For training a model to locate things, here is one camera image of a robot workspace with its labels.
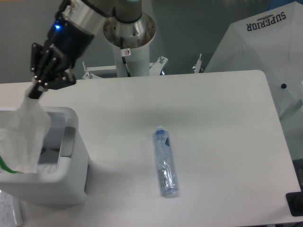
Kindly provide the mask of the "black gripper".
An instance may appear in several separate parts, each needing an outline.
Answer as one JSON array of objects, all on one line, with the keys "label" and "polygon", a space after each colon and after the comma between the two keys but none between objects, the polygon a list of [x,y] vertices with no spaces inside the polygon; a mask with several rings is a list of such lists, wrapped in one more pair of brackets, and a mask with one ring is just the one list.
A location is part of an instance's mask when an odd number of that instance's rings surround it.
[{"label": "black gripper", "polygon": [[58,11],[44,45],[32,44],[30,71],[34,73],[34,82],[28,97],[39,99],[48,89],[58,90],[75,85],[75,76],[64,70],[74,67],[93,38],[93,34],[74,25]]}]

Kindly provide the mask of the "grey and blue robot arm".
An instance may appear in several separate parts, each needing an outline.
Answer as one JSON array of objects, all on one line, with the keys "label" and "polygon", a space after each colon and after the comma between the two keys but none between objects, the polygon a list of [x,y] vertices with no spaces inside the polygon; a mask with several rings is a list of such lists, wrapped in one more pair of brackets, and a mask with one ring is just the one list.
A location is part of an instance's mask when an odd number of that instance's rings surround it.
[{"label": "grey and blue robot arm", "polygon": [[64,0],[44,44],[32,44],[33,85],[27,96],[72,86],[72,72],[94,37],[102,31],[112,46],[118,77],[150,74],[150,44],[156,34],[140,0]]}]

